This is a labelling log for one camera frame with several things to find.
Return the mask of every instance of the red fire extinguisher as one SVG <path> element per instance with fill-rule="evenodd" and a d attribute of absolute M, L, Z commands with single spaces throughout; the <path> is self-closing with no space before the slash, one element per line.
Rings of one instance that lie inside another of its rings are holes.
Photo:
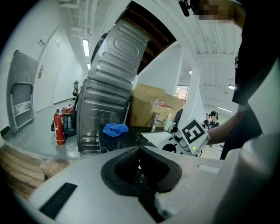
<path fill-rule="evenodd" d="M 56 113 L 53 116 L 54 129 L 56 134 L 56 142 L 58 145 L 65 143 L 64 129 L 63 129 L 63 114 L 59 109 L 56 109 Z"/>

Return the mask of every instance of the door handle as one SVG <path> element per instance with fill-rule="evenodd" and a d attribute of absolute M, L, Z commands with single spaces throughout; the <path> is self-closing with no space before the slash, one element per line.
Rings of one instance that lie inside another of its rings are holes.
<path fill-rule="evenodd" d="M 41 76 L 42 76 L 42 72 L 43 72 L 43 71 L 46 71 L 46 69 L 44 69 L 44 67 L 45 67 L 45 64 L 42 64 L 42 65 L 41 65 L 40 72 L 39 72 L 39 76 L 38 76 L 39 79 L 40 79 Z"/>

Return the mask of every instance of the white column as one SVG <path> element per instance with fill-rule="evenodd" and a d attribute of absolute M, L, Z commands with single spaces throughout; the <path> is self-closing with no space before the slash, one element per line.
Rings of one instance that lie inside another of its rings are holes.
<path fill-rule="evenodd" d="M 189 84 L 189 92 L 186 99 L 186 105 L 178 127 L 184 128 L 187 122 L 191 118 L 196 118 L 198 121 L 202 121 L 205 118 L 204 107 L 200 94 L 200 66 L 192 69 L 192 77 Z"/>
<path fill-rule="evenodd" d="M 182 67 L 182 48 L 175 42 L 157 56 L 138 75 L 139 83 L 162 88 L 174 95 Z"/>

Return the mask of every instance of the white door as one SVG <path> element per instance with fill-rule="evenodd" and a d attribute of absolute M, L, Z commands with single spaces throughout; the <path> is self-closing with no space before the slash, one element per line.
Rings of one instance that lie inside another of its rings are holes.
<path fill-rule="evenodd" d="M 45 53 L 40 61 L 40 67 L 44 64 L 41 77 L 36 76 L 34 85 L 34 112 L 39 112 L 53 105 L 53 93 L 56 88 L 56 80 L 65 56 L 67 42 L 59 29 L 51 38 Z"/>

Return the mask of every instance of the window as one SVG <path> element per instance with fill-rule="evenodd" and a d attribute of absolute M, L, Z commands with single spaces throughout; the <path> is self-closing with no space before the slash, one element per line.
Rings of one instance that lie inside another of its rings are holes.
<path fill-rule="evenodd" d="M 188 86 L 177 86 L 175 96 L 179 99 L 186 100 L 188 95 L 189 87 Z"/>

